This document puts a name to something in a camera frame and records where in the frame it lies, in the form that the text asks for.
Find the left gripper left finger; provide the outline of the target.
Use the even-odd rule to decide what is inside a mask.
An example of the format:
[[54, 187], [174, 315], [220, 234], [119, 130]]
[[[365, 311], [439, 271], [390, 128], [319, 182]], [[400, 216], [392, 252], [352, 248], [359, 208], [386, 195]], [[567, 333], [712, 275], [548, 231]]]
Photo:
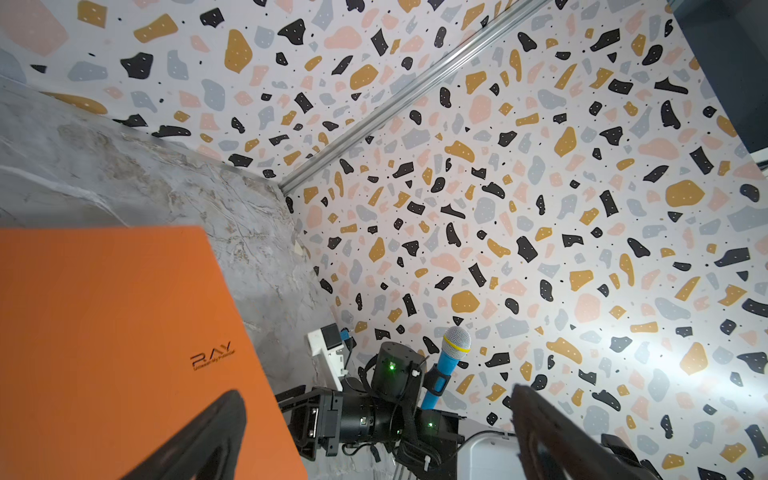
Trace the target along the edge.
[[229, 390], [124, 477], [232, 479], [246, 425], [244, 399]]

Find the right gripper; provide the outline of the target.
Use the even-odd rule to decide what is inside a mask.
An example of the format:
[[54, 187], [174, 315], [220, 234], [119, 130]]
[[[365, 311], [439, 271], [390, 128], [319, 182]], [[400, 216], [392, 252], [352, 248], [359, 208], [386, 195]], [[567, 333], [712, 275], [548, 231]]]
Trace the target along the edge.
[[410, 474], [456, 474], [460, 416], [422, 410], [426, 357], [387, 341], [359, 370], [359, 389], [299, 385], [275, 395], [283, 418], [305, 417], [305, 458], [381, 444]]

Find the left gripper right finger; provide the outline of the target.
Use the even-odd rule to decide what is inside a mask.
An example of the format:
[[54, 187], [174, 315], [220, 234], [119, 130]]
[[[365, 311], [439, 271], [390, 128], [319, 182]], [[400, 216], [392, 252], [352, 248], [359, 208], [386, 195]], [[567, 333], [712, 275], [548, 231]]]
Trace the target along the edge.
[[618, 436], [587, 435], [536, 390], [517, 385], [511, 396], [519, 459], [527, 479], [646, 479], [642, 462]]

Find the orange and black folder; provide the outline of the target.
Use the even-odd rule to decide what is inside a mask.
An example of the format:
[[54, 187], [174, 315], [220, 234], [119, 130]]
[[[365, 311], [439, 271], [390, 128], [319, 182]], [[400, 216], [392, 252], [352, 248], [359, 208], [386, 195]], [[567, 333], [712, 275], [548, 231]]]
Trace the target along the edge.
[[3, 478], [126, 479], [229, 390], [232, 479], [305, 478], [201, 228], [2, 231]]

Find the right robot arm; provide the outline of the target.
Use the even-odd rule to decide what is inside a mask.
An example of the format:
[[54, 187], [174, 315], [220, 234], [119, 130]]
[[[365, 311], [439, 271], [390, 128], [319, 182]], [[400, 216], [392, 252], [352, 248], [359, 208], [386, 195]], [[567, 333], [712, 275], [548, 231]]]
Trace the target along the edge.
[[618, 436], [593, 440], [528, 386], [514, 388], [514, 431], [460, 432], [461, 416], [424, 410], [438, 392], [437, 369], [411, 348], [387, 341], [334, 388], [299, 386], [277, 395], [299, 454], [314, 460], [382, 446], [396, 479], [656, 479], [659, 474]]

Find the blue toy microphone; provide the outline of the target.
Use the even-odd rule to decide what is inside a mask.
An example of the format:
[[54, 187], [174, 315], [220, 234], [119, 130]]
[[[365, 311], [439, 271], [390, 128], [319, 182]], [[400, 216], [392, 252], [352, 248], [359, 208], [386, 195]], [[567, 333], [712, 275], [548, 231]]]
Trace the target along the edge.
[[426, 393], [421, 403], [422, 410], [432, 410], [437, 406], [451, 375], [470, 350], [471, 336], [464, 328], [453, 326], [445, 332], [438, 360], [424, 377]]

